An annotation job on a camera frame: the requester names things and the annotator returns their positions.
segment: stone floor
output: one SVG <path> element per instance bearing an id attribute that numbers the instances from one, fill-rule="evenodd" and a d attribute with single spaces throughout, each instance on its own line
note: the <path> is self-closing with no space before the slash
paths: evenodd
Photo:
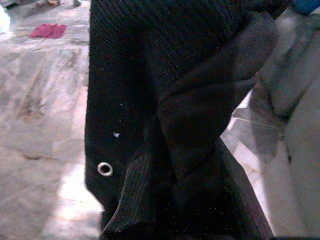
<path id="1" fill-rule="evenodd" d="M 9 10 L 0 34 L 0 240 L 96 240 L 100 204 L 84 186 L 89 8 L 85 1 Z M 67 24 L 59 39 L 34 39 L 39 24 Z M 260 85 L 222 135 L 244 167 L 273 232 L 306 234 L 282 141 Z"/>

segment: eyelet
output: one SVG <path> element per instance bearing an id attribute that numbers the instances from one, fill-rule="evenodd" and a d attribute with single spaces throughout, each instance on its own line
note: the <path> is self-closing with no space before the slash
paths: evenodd
<path id="1" fill-rule="evenodd" d="M 97 167 L 98 173 L 104 177 L 110 177 L 114 173 L 114 169 L 107 162 L 100 162 Z"/>

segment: marble floor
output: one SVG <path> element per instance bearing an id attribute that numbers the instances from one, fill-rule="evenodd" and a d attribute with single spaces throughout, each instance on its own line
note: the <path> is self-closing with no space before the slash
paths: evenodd
<path id="1" fill-rule="evenodd" d="M 84 186 L 90 2 L 9 9 L 0 34 L 0 240 L 97 240 L 101 206 Z M 66 24 L 34 39 L 39 24 Z M 244 167 L 277 236 L 304 236 L 282 132 L 263 88 L 234 111 L 222 138 Z"/>

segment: red cloth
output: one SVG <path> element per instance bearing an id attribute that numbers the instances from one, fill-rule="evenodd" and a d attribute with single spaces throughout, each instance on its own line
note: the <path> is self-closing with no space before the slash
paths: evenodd
<path id="1" fill-rule="evenodd" d="M 58 39 L 61 38 L 67 29 L 67 25 L 59 24 L 41 24 L 37 26 L 31 33 L 31 38 L 47 38 L 47 39 Z"/>

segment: black cloth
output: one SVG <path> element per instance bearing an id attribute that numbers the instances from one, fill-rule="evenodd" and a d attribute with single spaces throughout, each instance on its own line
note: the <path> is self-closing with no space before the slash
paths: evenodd
<path id="1" fill-rule="evenodd" d="M 272 237 L 219 139 L 277 40 L 272 17 L 246 7 L 92 1 L 85 182 L 105 208 L 101 239 Z"/>

